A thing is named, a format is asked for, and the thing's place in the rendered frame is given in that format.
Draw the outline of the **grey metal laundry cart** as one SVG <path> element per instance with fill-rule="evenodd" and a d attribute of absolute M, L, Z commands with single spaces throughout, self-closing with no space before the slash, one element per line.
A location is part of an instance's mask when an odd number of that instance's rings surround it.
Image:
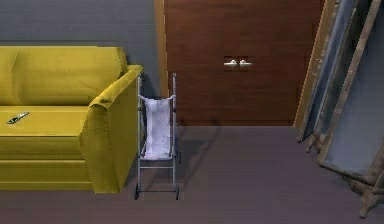
<path fill-rule="evenodd" d="M 176 181 L 177 163 L 181 163 L 181 153 L 177 146 L 176 122 L 176 74 L 172 74 L 172 95 L 153 99 L 142 95 L 143 75 L 137 84 L 137 183 L 134 198 L 139 199 L 143 192 L 141 171 L 144 169 L 168 169 L 172 171 L 172 189 L 175 199 L 179 199 L 180 187 Z"/>

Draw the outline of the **dark brown wooden door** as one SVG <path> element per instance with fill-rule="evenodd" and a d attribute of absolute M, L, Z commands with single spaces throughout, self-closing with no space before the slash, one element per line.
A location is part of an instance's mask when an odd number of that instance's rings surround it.
<path fill-rule="evenodd" d="M 178 121 L 291 125 L 324 1 L 165 0 Z"/>

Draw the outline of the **yellow sofa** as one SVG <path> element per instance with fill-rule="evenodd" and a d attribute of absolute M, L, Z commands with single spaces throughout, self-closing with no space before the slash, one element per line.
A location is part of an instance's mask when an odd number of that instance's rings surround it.
<path fill-rule="evenodd" d="M 120 47 L 0 46 L 0 190 L 120 192 L 142 70 Z"/>

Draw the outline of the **wooden framed standing mirror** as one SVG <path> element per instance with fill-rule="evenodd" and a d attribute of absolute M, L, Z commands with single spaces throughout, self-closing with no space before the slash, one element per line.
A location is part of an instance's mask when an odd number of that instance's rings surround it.
<path fill-rule="evenodd" d="M 294 126 L 319 150 L 326 137 L 372 0 L 325 0 Z"/>
<path fill-rule="evenodd" d="M 370 5 L 317 163 L 361 195 L 360 218 L 384 204 L 384 0 Z"/>

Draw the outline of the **grey remote control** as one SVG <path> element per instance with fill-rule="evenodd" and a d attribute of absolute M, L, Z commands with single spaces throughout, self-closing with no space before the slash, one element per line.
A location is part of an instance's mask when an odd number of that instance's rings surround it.
<path fill-rule="evenodd" d="M 20 113 L 20 114 L 16 115 L 15 117 L 9 119 L 6 122 L 6 124 L 15 124 L 15 123 L 17 123 L 18 121 L 20 121 L 22 118 L 24 118 L 27 115 L 29 115 L 29 112 Z"/>

